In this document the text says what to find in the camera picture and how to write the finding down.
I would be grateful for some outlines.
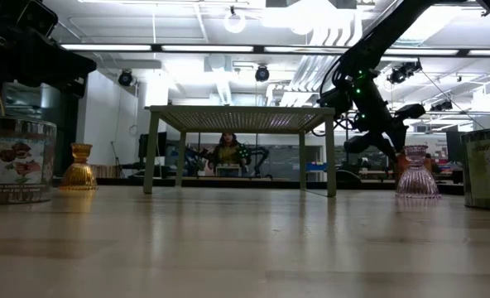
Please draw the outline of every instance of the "spotlight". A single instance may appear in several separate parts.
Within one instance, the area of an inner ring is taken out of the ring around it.
[[[446,100],[443,103],[435,104],[430,107],[431,112],[443,112],[453,109],[453,103],[450,100]]]
[[[258,70],[256,70],[256,75],[254,75],[256,81],[265,82],[269,79],[269,70],[267,70],[267,66],[260,65],[258,66]]]
[[[132,76],[132,70],[122,70],[122,73],[118,77],[118,83],[124,87],[133,86],[137,80]]]
[[[392,69],[392,73],[388,76],[387,81],[392,84],[401,84],[419,70],[422,70],[419,60],[417,62],[405,62],[400,67]]]

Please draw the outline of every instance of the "tin can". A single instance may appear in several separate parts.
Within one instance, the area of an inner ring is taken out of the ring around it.
[[[490,129],[461,137],[464,152],[464,194],[468,207],[490,209]]]
[[[0,204],[50,200],[54,123],[0,117]]]

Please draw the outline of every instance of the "long hair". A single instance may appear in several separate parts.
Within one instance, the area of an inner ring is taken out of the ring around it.
[[[219,145],[224,146],[225,145],[225,134],[230,134],[229,132],[224,132],[221,134],[221,138],[219,138]],[[232,133],[232,142],[230,143],[231,146],[236,146],[238,144],[238,140],[236,138],[236,134]]]

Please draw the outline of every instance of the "pink glass vase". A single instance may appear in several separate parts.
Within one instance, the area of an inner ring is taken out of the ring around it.
[[[440,193],[435,179],[424,166],[427,146],[405,146],[408,168],[401,175],[396,189],[400,199],[439,199]]]

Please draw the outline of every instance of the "metal frame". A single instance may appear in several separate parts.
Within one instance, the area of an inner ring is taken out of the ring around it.
[[[147,162],[144,174],[144,193],[151,194],[153,171],[155,169],[156,138],[159,120],[163,120],[180,132],[179,160],[175,186],[182,186],[182,172],[185,164],[186,133],[222,132],[237,133],[296,134],[300,148],[300,188],[306,189],[305,178],[305,134],[326,122],[326,156],[328,170],[328,197],[336,195],[335,155],[334,155],[334,115],[333,108],[278,108],[278,107],[228,107],[228,106],[151,106],[149,138],[147,142]],[[203,117],[217,118],[217,127],[208,125]],[[280,118],[293,119],[282,122]]]

